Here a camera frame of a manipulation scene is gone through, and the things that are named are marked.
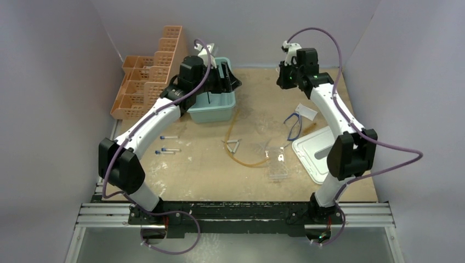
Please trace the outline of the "blue safety glasses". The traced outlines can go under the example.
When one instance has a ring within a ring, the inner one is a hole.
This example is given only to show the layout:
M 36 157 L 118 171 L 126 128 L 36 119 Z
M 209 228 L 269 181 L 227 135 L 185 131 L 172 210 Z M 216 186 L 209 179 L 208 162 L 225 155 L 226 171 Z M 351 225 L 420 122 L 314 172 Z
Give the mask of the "blue safety glasses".
M 289 128 L 287 141 L 297 140 L 302 132 L 302 117 L 298 112 L 293 112 L 284 121 L 283 124 Z

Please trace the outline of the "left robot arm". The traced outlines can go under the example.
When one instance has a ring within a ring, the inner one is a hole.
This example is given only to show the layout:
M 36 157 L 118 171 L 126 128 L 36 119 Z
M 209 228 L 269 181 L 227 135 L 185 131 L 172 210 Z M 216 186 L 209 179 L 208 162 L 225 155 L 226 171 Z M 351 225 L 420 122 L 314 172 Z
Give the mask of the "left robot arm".
M 159 223 L 163 199 L 145 182 L 141 158 L 162 132 L 203 96 L 232 95 L 241 84 L 227 58 L 185 57 L 148 112 L 119 137 L 99 143 L 98 175 L 104 186 L 118 187 L 120 194 L 143 209 L 142 217 L 148 223 Z

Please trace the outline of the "amber rubber tubing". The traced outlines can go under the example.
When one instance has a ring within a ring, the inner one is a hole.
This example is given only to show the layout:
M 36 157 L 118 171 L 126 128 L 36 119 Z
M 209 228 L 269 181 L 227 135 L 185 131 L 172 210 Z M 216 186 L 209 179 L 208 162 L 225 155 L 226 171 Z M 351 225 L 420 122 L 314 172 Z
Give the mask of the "amber rubber tubing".
M 235 157 L 235 153 L 237 151 L 237 148 L 239 147 L 239 144 L 241 142 L 241 139 L 238 140 L 230 140 L 231 133 L 233 131 L 234 125 L 239 117 L 240 110 L 236 110 L 234 113 L 234 116 L 232 117 L 232 121 L 229 125 L 228 131 L 225 134 L 224 140 L 222 141 L 223 146 L 226 150 L 226 154 L 236 163 L 238 163 L 241 166 L 248 167 L 248 168 L 260 168 L 263 167 L 267 162 L 270 161 L 270 157 L 265 157 L 262 161 L 256 162 L 256 163 L 246 163 L 243 162 Z M 300 129 L 297 136 L 295 138 L 286 138 L 287 144 L 284 146 L 284 148 L 288 147 L 291 145 L 294 141 L 297 139 L 303 137 L 304 135 L 309 134 L 310 131 L 312 131 L 316 127 L 316 123 L 312 123 L 309 126 L 307 126 L 304 129 Z

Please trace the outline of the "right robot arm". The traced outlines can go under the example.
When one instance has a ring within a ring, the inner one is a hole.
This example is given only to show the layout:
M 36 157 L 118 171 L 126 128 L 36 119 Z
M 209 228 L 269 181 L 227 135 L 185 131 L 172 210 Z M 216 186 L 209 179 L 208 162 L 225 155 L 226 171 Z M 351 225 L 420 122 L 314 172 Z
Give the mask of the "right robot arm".
M 308 204 L 309 219 L 321 223 L 336 212 L 344 186 L 372 168 L 378 135 L 353 117 L 337 94 L 335 81 L 319 71 L 316 49 L 292 43 L 282 50 L 286 57 L 279 63 L 277 85 L 299 88 L 318 107 L 334 138 L 326 161 L 328 176 Z

